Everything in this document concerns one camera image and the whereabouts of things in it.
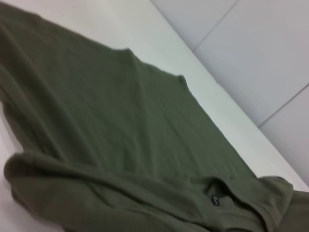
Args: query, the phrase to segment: gray wall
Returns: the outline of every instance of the gray wall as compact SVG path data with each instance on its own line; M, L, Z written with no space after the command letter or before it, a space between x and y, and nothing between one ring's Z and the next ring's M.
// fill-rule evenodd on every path
M309 1L152 0L309 184Z

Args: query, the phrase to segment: olive green shirt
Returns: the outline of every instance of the olive green shirt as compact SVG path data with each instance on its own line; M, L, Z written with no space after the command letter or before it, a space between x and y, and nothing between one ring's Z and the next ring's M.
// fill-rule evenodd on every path
M0 3L5 176L71 232L307 231L309 196L256 178L185 78Z

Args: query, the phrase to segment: green fabric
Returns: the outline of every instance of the green fabric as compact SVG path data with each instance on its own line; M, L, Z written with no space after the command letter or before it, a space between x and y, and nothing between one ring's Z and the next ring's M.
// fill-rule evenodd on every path
M292 185L256 178L184 77L4 4L0 97L24 148L4 170L14 198L68 231L272 232L301 217Z

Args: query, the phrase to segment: white surface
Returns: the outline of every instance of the white surface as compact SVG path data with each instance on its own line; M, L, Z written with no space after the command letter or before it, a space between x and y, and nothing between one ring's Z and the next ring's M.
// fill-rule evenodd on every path
M194 50L236 0L152 0L191 50Z
M240 0L195 50L259 126L309 83L309 1Z
M309 185L309 87L260 130Z
M165 19L147 0L7 0L16 6L39 13L76 32L114 48L129 47L141 60L175 74L183 74L200 105L213 119L244 161L257 176L278 175L293 183L295 189L309 188L291 166L240 110L228 94L216 84L211 75L190 49L173 31ZM1 168L13 152L14 143L4 126L0 128L3 143ZM7 215L7 205L15 204L1 177L0 231L42 231L32 219L26 218L19 207ZM14 221L7 217L14 215ZM24 226L25 221L31 229Z

